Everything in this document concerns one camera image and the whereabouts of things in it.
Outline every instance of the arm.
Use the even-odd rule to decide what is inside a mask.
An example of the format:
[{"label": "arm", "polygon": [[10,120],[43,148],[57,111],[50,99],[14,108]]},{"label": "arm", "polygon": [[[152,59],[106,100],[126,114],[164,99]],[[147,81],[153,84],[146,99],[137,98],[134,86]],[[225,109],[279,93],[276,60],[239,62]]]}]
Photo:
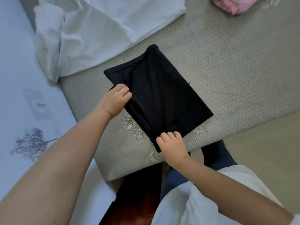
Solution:
[{"label": "arm", "polygon": [[166,162],[214,201],[219,212],[243,225],[287,225],[293,215],[265,196],[192,159],[178,132],[156,139]]},{"label": "arm", "polygon": [[69,224],[102,133],[131,96],[128,87],[117,85],[59,138],[0,202],[0,224]]}]

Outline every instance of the hand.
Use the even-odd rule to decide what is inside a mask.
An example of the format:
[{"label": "hand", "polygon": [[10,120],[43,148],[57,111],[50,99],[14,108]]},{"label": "hand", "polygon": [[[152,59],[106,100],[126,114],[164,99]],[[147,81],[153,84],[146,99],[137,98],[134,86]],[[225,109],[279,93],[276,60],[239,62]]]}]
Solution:
[{"label": "hand", "polygon": [[118,84],[103,96],[97,109],[107,111],[112,119],[121,112],[131,97],[132,94],[129,92],[129,88],[124,84]]},{"label": "hand", "polygon": [[159,145],[166,162],[176,170],[186,158],[190,157],[178,132],[163,132],[156,138],[156,143]]}]

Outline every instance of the finger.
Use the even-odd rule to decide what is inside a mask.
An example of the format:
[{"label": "finger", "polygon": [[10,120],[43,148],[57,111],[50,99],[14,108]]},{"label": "finger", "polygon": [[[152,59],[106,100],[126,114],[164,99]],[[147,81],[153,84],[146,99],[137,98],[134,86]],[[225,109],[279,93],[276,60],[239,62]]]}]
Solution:
[{"label": "finger", "polygon": [[132,98],[132,93],[129,92],[126,95],[124,95],[123,99],[127,103]]},{"label": "finger", "polygon": [[170,137],[170,139],[176,139],[176,136],[172,132],[168,132],[167,134]]},{"label": "finger", "polygon": [[175,131],[174,135],[176,136],[177,139],[182,139],[181,134],[179,132]]},{"label": "finger", "polygon": [[115,92],[120,91],[123,87],[126,87],[125,84],[118,84],[117,86],[115,86],[112,90],[114,90]]},{"label": "finger", "polygon": [[165,132],[163,132],[160,137],[163,139],[164,142],[167,142],[168,140],[170,140],[170,137],[168,136],[168,134],[166,134]]},{"label": "finger", "polygon": [[162,148],[163,144],[165,143],[163,139],[159,136],[156,138],[156,143],[159,145],[160,149]]},{"label": "finger", "polygon": [[129,93],[129,88],[125,86],[118,93],[120,93],[122,96],[124,96],[127,93]]}]

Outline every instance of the dark blue leggings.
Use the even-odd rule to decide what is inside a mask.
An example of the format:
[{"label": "dark blue leggings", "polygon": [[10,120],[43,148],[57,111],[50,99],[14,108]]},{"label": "dark blue leggings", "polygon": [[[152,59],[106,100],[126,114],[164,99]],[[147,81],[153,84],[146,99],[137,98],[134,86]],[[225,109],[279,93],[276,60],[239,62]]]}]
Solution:
[{"label": "dark blue leggings", "polygon": [[[237,163],[234,161],[229,151],[225,147],[223,140],[204,146],[201,148],[201,150],[204,156],[204,165],[212,168],[213,170],[220,170],[224,167],[237,165]],[[161,195],[161,200],[172,189],[187,181],[188,180],[184,176],[182,176],[177,170],[170,167],[169,174],[166,179],[166,186]]]}]

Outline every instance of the pink clothing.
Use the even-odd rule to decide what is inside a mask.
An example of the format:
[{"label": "pink clothing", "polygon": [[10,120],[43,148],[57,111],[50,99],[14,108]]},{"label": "pink clothing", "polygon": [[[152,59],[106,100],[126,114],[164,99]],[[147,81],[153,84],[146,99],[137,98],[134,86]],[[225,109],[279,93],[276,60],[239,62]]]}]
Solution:
[{"label": "pink clothing", "polygon": [[212,0],[216,6],[231,13],[242,14],[258,0]]}]

